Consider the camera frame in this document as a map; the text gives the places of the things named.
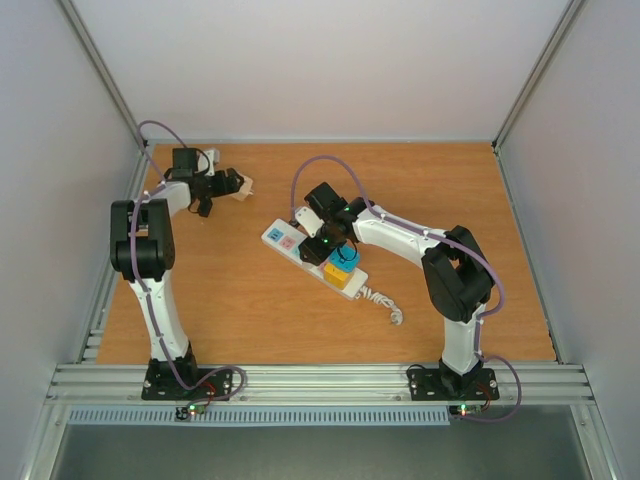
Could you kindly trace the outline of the beige cube plug adapter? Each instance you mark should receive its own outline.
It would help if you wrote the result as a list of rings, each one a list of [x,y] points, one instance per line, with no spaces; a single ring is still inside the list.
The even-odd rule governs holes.
[[[237,201],[244,201],[253,194],[253,180],[250,177],[242,175],[242,185],[232,197]]]

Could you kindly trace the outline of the blue cube plug adapter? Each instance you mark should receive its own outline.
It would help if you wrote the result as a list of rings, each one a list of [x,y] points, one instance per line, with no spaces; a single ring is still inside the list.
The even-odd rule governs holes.
[[[329,263],[345,273],[351,273],[360,262],[360,254],[356,248],[343,245],[336,248],[329,256]]]

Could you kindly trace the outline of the white power strip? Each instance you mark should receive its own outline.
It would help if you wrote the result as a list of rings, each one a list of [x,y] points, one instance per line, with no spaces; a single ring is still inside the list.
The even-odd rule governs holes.
[[[360,255],[355,247],[333,247],[324,222],[309,207],[295,210],[295,223],[276,219],[261,235],[269,248],[295,266],[307,271],[348,300],[365,299],[389,310],[393,325],[404,321],[402,310],[388,296],[367,285],[368,274],[359,268]]]

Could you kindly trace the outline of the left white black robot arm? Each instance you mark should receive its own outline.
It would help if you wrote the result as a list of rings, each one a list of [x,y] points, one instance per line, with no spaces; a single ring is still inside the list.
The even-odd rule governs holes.
[[[250,179],[233,168],[218,170],[217,163],[214,150],[175,148],[171,167],[153,189],[111,204],[111,265],[134,292],[150,339],[142,391],[146,400],[192,397],[209,378],[198,367],[172,292],[172,217],[196,206],[194,213],[206,218],[215,198],[251,193]]]

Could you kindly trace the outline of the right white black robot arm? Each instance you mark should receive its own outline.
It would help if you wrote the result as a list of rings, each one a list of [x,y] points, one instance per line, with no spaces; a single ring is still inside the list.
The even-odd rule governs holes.
[[[422,269],[429,299],[444,317],[444,350],[434,382],[448,399],[477,391],[479,329],[495,281],[471,232],[420,226],[363,197],[348,202],[326,182],[305,202],[291,210],[291,222],[308,234],[300,247],[304,262],[318,266],[350,242],[382,248]]]

